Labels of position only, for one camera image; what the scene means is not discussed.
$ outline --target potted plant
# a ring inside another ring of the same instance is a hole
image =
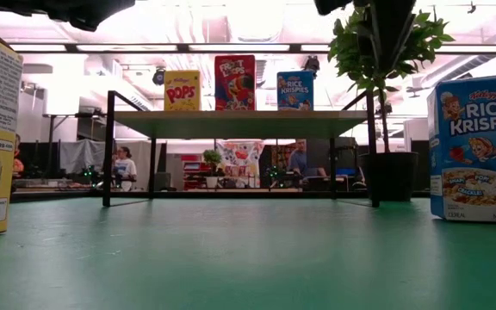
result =
[[[209,189],[215,189],[218,181],[215,173],[217,165],[221,162],[221,155],[215,150],[206,150],[202,156],[204,157],[204,162],[210,166],[210,177],[206,177],[206,186]]]
[[[404,78],[419,72],[428,63],[436,59],[436,50],[444,42],[454,39],[443,32],[447,22],[437,19],[435,12],[433,21],[430,13],[420,11],[414,15],[414,22],[409,28],[406,43],[399,50],[399,57],[390,69],[381,70],[375,57],[361,53],[369,46],[362,44],[361,37],[371,37],[365,24],[369,19],[368,10],[356,7],[353,14],[343,24],[339,19],[334,23],[335,38],[329,45],[328,60],[336,60],[338,76],[347,75],[353,81],[350,90],[357,87],[373,97],[378,97],[383,127],[384,153],[376,154],[373,162],[369,155],[362,155],[361,162],[368,181],[369,195],[376,195],[378,200],[409,201],[412,194],[418,154],[413,152],[390,152],[388,140],[387,92],[399,91],[387,86],[388,79]]]

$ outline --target white shirt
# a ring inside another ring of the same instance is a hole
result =
[[[122,178],[137,176],[137,168],[135,168],[135,162],[130,158],[116,159],[115,168],[117,169],[117,173],[119,173]],[[121,183],[121,188],[124,191],[131,190],[131,186],[132,183],[130,181],[122,181]]]

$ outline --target green tabletop surface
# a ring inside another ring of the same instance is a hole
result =
[[[365,111],[115,112],[115,121],[159,139],[327,139],[366,118]]]
[[[496,309],[496,224],[359,204],[11,204],[0,309]]]

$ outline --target froot loops cereal box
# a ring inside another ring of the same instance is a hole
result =
[[[496,222],[496,77],[440,83],[428,109],[431,212]]]
[[[166,71],[164,74],[164,110],[198,111],[201,102],[200,72]]]
[[[311,71],[278,72],[276,100],[281,110],[313,110],[313,73]]]
[[[256,109],[254,55],[215,57],[215,109]]]

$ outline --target small plant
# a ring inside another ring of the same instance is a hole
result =
[[[436,60],[436,50],[444,42],[452,42],[455,39],[443,32],[447,22],[441,18],[437,19],[435,13],[434,20],[429,21],[430,13],[420,11],[415,16],[412,30],[393,69],[378,71],[374,57],[361,55],[359,51],[357,36],[358,31],[362,29],[359,26],[364,18],[364,8],[356,7],[344,25],[339,19],[336,20],[333,30],[336,38],[329,45],[328,61],[335,59],[338,76],[347,74],[348,78],[354,82],[348,91],[357,86],[358,90],[369,90],[372,91],[373,96],[379,97],[385,150],[389,152],[385,109],[387,96],[384,90],[389,92],[399,90],[386,86],[386,80],[397,77],[405,78],[407,75],[419,72],[421,68],[424,68],[426,61],[433,63]]]
[[[204,158],[204,162],[210,166],[210,175],[213,176],[217,165],[221,163],[221,155],[215,150],[206,150],[202,154],[202,157]]]

